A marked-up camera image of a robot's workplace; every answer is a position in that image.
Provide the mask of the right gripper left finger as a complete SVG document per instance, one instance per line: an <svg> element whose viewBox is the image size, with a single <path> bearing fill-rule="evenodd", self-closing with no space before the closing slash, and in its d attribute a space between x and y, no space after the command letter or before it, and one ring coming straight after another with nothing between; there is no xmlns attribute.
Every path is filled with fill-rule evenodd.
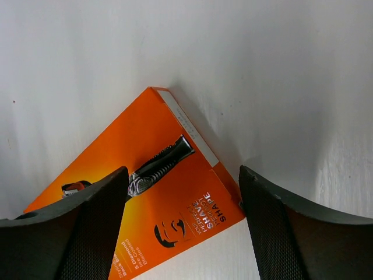
<svg viewBox="0 0 373 280"><path fill-rule="evenodd" d="M127 189L122 166L74 195L1 220L1 279L108 279Z"/></svg>

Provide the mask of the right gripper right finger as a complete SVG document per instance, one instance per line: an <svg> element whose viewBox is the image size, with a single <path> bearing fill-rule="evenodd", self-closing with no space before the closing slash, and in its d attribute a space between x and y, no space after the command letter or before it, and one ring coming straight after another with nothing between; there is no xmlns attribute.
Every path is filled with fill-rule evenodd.
<svg viewBox="0 0 373 280"><path fill-rule="evenodd" d="M246 166L239 187L261 279L372 279L372 219L286 190Z"/></svg>

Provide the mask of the orange razor box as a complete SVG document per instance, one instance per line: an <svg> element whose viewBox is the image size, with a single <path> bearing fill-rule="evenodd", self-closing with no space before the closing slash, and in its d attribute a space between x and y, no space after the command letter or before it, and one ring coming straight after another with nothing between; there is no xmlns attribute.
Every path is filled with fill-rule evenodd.
<svg viewBox="0 0 373 280"><path fill-rule="evenodd" d="M131 181L110 279L132 279L243 220L239 188L171 92L149 87L27 208L125 166Z"/></svg>

